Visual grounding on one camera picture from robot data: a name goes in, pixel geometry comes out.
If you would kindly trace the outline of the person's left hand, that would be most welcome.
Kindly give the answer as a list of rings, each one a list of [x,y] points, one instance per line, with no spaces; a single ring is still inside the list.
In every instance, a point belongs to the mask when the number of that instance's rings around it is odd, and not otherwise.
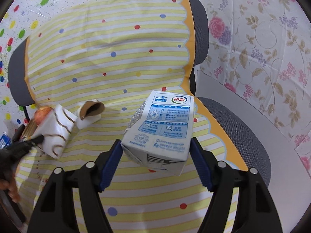
[[[15,174],[11,169],[8,170],[7,173],[10,176],[10,180],[8,181],[1,178],[1,190],[8,191],[8,195],[10,196],[12,201],[18,203],[20,201],[20,195],[18,193],[18,188],[15,181]]]

